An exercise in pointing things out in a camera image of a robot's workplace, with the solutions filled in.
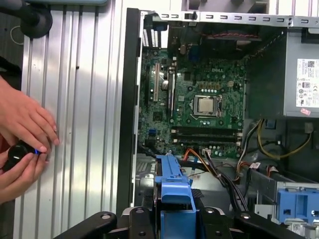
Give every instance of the black knob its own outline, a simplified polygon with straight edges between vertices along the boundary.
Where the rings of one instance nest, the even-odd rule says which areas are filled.
[[[3,166],[4,172],[12,169],[17,163],[19,163],[23,157],[28,153],[39,154],[39,152],[28,145],[26,142],[20,140],[16,145],[12,146],[8,151],[8,160]]]

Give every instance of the finger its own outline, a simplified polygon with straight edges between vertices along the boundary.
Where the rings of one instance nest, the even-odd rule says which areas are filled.
[[[0,127],[0,133],[10,146],[18,142],[18,139],[4,127]]]
[[[52,129],[54,131],[57,130],[56,128],[56,123],[55,120],[53,118],[53,116],[49,113],[49,111],[47,111],[46,109],[42,108],[42,107],[37,107],[36,111],[46,120],[48,121],[48,123],[51,125]]]
[[[32,133],[36,139],[38,139],[47,150],[50,149],[50,143],[46,136],[46,133],[39,127],[39,125],[32,120],[32,118],[29,118],[24,121],[23,126]]]
[[[23,174],[13,183],[2,189],[1,194],[5,195],[3,201],[10,201],[21,196],[34,182],[35,166],[37,155],[34,154]]]
[[[24,172],[30,161],[33,159],[33,153],[28,153],[12,169],[0,176],[0,188],[5,188],[14,182]]]
[[[37,140],[32,133],[30,133],[24,126],[18,124],[15,128],[12,129],[12,132],[18,136],[21,140],[29,144],[31,147],[40,151],[41,153],[46,153],[47,148]]]
[[[35,173],[34,173],[34,179],[33,179],[34,182],[39,178],[39,176],[44,171],[46,165],[48,164],[48,162],[46,161],[46,157],[47,157],[47,154],[42,153],[40,154],[38,158],[38,161],[35,167]]]
[[[41,129],[46,133],[46,135],[55,145],[58,145],[60,143],[58,136],[56,135],[55,131],[53,130],[52,126],[49,124],[48,121],[46,121],[38,113],[30,114],[30,117],[39,127],[41,127]]]
[[[0,153],[0,168],[4,166],[8,160],[8,150],[6,152]]]
[[[25,168],[25,170],[22,172],[21,176],[19,177],[23,179],[24,183],[27,183],[27,184],[33,183],[37,161],[38,161],[38,155],[34,154],[28,166]]]

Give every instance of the screw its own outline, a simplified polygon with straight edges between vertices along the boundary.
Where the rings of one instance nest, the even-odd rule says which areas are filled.
[[[142,208],[137,208],[135,212],[136,212],[136,213],[143,213],[144,210],[143,210]]]
[[[242,213],[240,216],[241,216],[243,219],[250,219],[250,215],[247,214],[247,213]]]
[[[213,210],[212,208],[206,208],[206,211],[207,211],[208,213],[213,213],[213,212],[214,212],[214,210]]]
[[[106,220],[106,219],[109,219],[110,217],[111,217],[110,215],[104,214],[101,218]]]

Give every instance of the green circuit board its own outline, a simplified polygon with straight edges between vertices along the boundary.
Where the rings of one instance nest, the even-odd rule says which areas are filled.
[[[142,55],[139,142],[144,143],[149,138],[150,130],[155,130],[155,144],[159,151],[171,150],[176,155],[182,155],[186,146],[174,142],[171,137],[171,129],[174,126],[234,129],[240,132],[243,128],[246,77],[244,60],[212,59],[193,64],[187,57],[179,57],[174,106],[173,111],[168,113],[168,95],[167,90],[164,90],[167,81],[162,71],[158,81],[158,97],[154,101],[156,63],[163,69],[166,59],[165,50],[150,50]],[[211,106],[211,102],[218,102],[216,106],[219,110],[215,112],[217,115],[208,117],[194,115],[196,100],[202,100],[206,108]],[[239,156],[239,148],[235,143],[211,144],[203,147],[197,145],[196,147],[200,150],[209,149],[214,157],[236,158]]]

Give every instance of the dell logo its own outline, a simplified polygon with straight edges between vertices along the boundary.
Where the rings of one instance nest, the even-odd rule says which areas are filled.
[[[222,68],[212,68],[211,69],[212,72],[219,72],[219,73],[223,73],[224,70]]]

